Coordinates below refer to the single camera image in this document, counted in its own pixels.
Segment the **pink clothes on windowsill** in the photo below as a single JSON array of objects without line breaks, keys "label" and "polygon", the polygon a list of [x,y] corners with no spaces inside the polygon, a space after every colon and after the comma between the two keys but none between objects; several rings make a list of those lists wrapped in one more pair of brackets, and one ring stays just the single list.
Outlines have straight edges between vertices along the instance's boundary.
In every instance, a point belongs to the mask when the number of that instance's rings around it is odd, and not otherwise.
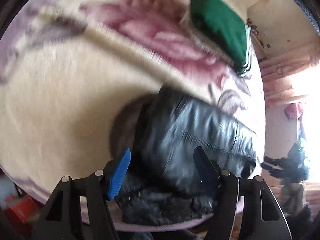
[{"label": "pink clothes on windowsill", "polygon": [[289,120],[299,119],[303,112],[304,109],[301,102],[291,103],[284,109],[284,113]]}]

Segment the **pink floral curtain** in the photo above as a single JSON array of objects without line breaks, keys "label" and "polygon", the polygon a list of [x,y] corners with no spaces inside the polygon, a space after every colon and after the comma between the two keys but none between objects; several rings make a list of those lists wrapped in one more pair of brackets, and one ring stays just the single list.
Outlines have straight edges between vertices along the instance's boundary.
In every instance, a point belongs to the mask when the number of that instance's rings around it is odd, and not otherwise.
[{"label": "pink floral curtain", "polygon": [[319,37],[259,63],[266,107],[303,101],[319,93]]}]

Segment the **black leather jacket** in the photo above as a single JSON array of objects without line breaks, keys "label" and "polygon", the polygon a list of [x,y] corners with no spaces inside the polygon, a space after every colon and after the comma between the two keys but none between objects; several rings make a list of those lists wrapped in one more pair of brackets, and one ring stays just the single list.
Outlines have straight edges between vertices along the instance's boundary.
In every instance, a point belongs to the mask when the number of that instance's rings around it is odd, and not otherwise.
[{"label": "black leather jacket", "polygon": [[214,211],[194,163],[201,147],[221,168],[248,178],[255,169],[256,135],[215,106],[171,87],[129,102],[116,116],[110,149],[131,161],[116,202],[124,223],[164,226]]}]

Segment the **floral plush bed blanket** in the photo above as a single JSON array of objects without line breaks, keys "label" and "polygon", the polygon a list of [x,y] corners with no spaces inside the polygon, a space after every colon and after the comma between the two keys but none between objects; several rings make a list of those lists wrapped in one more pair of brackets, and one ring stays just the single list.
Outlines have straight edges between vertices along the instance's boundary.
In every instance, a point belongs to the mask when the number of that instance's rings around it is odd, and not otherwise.
[{"label": "floral plush bed blanket", "polygon": [[[107,27],[120,21],[115,12],[87,20],[77,34],[56,23],[83,20],[81,6],[98,2],[113,0],[30,0],[1,39],[1,169],[41,203],[62,176],[87,176],[111,159],[112,122],[131,100],[163,84],[209,103],[235,89],[230,68],[199,53],[171,20],[169,51],[187,70]],[[169,10],[187,2],[173,0]],[[226,75],[222,89],[214,82],[219,74]]]}]

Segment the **folded green striped jacket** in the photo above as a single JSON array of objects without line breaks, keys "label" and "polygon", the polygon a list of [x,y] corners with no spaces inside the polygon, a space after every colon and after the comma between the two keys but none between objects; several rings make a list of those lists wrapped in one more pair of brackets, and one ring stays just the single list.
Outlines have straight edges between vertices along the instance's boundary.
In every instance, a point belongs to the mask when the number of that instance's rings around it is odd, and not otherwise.
[{"label": "folded green striped jacket", "polygon": [[190,0],[192,26],[231,60],[237,75],[251,70],[251,28],[222,0]]}]

